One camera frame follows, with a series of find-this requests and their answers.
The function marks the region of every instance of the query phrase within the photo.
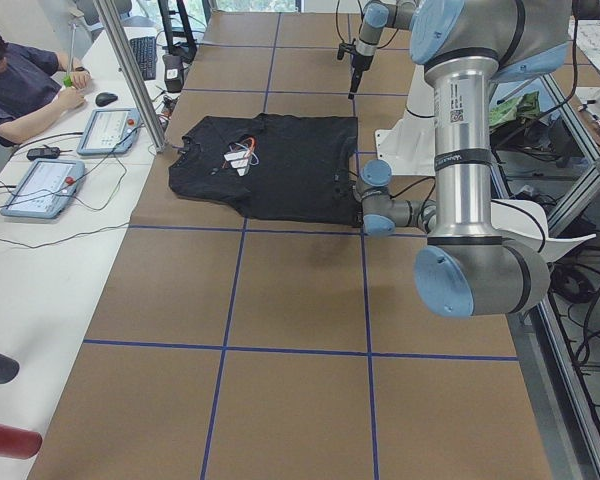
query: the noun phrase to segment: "white table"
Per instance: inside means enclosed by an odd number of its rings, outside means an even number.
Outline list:
[[[153,29],[126,30],[130,38],[155,35]],[[119,96],[112,108],[134,105],[106,34],[98,37],[83,62],[93,77],[85,96],[88,104],[66,114],[42,136],[83,130],[101,91]],[[159,61],[157,80],[147,82],[152,98],[160,93],[155,85],[164,86],[163,71]],[[78,138],[45,143],[75,149]],[[26,150],[8,162],[0,175],[3,182],[15,184],[22,178],[30,165]],[[119,157],[127,174],[104,210],[91,211],[74,200],[53,221],[17,221],[0,215],[0,238],[38,245],[125,224],[154,154],[149,135],[142,129],[130,151]],[[90,170],[100,159],[83,161]],[[87,176],[78,198],[92,207],[102,206],[123,171],[115,159],[107,159]],[[0,193],[0,205],[7,198]],[[45,434],[125,230],[117,228],[35,250],[0,242],[0,353],[16,359],[21,367],[13,381],[0,385],[0,423]],[[25,479],[34,459],[0,457],[0,480]]]

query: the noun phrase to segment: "black mouse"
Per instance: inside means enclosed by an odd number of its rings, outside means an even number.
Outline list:
[[[118,96],[115,93],[102,92],[96,96],[96,105],[104,107],[109,105],[111,102],[115,102]]]

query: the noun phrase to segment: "red can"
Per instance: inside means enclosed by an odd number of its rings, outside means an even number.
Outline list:
[[[40,450],[42,435],[0,424],[0,457],[31,458]]]

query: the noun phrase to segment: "black cloth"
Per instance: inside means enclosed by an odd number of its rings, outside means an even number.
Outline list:
[[[240,176],[224,156],[248,137],[255,139],[255,155]],[[228,204],[248,218],[359,226],[349,176],[357,137],[355,117],[205,117],[183,137],[169,187],[181,197]]]

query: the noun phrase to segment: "keyboard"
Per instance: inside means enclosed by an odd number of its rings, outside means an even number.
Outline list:
[[[138,37],[129,40],[131,51],[136,57],[142,78],[156,78],[156,37]]]

